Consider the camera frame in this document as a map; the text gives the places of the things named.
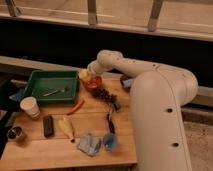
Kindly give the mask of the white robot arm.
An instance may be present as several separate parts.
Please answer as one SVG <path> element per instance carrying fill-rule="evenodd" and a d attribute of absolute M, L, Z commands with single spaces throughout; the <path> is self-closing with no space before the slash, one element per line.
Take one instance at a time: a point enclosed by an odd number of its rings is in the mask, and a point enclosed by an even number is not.
<path fill-rule="evenodd" d="M 102 50 L 80 71 L 86 82 L 116 69 L 133 78 L 130 114 L 137 155 L 137 171 L 192 171 L 181 107 L 198 91 L 195 75 L 183 68 L 125 58 Z"/>

